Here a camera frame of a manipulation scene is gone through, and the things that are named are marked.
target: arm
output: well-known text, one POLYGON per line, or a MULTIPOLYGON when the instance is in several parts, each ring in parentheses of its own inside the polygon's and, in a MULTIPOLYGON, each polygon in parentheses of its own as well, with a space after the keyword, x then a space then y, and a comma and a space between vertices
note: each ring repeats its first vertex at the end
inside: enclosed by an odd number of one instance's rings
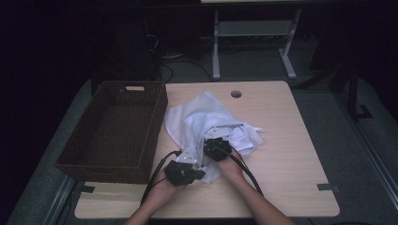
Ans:
POLYGON ((161 170, 156 177, 154 184, 156 184, 148 193, 146 200, 141 206, 131 215, 126 221, 125 225, 143 225, 164 205, 166 205, 180 190, 186 186, 174 186, 169 180, 164 179, 166 174, 161 170))
MULTIPOLYGON (((239 158, 236 151, 232 153, 236 158, 239 158)), ((250 185, 241 168, 231 159, 217 162, 222 175, 237 189, 242 196, 244 202, 247 204, 255 221, 258 224, 270 225, 288 225, 294 224, 289 217, 285 216, 278 210, 271 202, 264 198, 257 190, 250 185)))

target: white cloth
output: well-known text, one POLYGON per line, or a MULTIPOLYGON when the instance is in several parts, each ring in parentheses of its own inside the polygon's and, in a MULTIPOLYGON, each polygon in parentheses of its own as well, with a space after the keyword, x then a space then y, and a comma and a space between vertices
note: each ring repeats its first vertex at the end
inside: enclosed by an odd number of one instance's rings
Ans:
POLYGON ((178 147, 193 158, 198 167, 206 168, 206 175, 202 180, 207 183, 221 174, 217 166, 203 154, 205 135, 212 128, 228 128, 230 135, 222 138, 230 142, 242 156, 247 156, 263 143, 256 128, 245 121, 237 120, 209 91, 172 107, 164 115, 164 125, 178 147))

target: brown basket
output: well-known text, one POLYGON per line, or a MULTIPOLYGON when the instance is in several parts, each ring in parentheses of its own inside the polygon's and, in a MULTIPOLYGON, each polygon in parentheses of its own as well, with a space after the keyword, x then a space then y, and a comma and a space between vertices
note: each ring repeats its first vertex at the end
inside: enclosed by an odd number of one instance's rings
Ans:
POLYGON ((146 184, 167 103, 164 82, 104 82, 55 167, 78 181, 146 184))

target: wooden table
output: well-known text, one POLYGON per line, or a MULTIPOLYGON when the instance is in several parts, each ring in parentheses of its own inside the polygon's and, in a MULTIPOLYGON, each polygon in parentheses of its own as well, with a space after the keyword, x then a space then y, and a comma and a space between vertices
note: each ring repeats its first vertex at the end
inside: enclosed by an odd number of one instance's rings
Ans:
MULTIPOLYGON (((167 84, 169 108, 205 90, 218 98, 236 119, 246 120, 265 141, 246 159, 265 196, 289 217, 333 217, 339 206, 331 190, 320 191, 327 177, 285 82, 212 82, 167 84), (240 91, 242 97, 231 97, 240 91)), ((178 147, 161 128, 154 168, 178 147)), ((143 185, 87 182, 93 193, 82 193, 77 218, 127 218, 140 204, 143 185)), ((211 184, 195 181, 154 218, 250 218, 237 192, 220 177, 211 184)))

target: table hole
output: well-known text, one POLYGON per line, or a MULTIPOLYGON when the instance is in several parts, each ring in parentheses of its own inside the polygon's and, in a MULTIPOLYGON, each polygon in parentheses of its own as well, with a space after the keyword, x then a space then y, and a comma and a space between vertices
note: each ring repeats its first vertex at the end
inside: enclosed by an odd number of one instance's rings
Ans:
POLYGON ((242 97, 242 93, 239 92, 239 91, 232 91, 232 92, 231 92, 231 96, 232 96, 233 98, 240 98, 240 97, 242 97))

